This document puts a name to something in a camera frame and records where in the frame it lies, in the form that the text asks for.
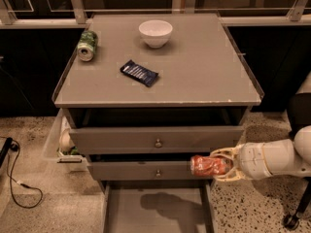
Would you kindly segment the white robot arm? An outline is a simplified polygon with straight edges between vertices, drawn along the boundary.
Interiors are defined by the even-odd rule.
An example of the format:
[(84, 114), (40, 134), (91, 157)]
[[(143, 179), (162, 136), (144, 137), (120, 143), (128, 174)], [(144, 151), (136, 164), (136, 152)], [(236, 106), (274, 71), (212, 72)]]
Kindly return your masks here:
[(272, 176), (311, 176), (311, 126), (301, 128), (294, 138), (266, 143), (245, 143), (234, 148), (214, 150), (213, 155), (233, 162), (220, 182), (262, 180)]

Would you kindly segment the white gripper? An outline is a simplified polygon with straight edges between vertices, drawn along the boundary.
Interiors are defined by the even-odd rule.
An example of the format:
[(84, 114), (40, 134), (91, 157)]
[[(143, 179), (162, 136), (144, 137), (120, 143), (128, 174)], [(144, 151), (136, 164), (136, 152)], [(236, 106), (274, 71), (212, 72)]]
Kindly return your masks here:
[[(268, 177), (262, 143), (246, 143), (233, 148), (213, 150), (211, 157), (222, 157), (234, 162), (237, 159), (239, 169), (247, 179), (261, 180)], [(243, 174), (236, 167), (231, 168), (224, 175), (215, 175), (218, 182), (236, 182), (243, 178)]]

